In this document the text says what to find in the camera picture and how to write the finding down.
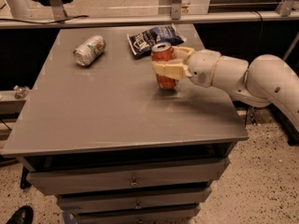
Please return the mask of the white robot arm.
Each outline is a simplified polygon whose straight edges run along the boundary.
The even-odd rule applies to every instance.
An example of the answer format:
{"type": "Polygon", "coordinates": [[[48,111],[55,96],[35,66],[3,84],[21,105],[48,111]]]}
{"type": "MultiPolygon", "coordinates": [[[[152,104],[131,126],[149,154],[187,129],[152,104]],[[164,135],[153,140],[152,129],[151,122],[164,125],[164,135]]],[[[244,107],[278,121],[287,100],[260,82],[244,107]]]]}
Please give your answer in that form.
{"type": "Polygon", "coordinates": [[[254,107],[275,105],[299,131],[299,77],[277,56],[265,54],[249,63],[214,50],[162,43],[151,49],[151,59],[161,77],[215,87],[254,107]]]}

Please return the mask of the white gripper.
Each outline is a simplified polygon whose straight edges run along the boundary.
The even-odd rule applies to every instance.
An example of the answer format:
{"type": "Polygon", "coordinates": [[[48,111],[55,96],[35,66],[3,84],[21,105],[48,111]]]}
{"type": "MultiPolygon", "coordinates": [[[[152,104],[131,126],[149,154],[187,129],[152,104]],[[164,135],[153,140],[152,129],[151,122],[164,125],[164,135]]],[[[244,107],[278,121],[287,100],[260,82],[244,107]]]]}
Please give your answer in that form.
{"type": "Polygon", "coordinates": [[[220,57],[219,52],[209,49],[195,51],[190,47],[174,46],[173,58],[181,59],[183,63],[153,62],[152,67],[160,76],[176,80],[188,77],[194,85],[209,88],[212,85],[213,70],[220,57]]]}

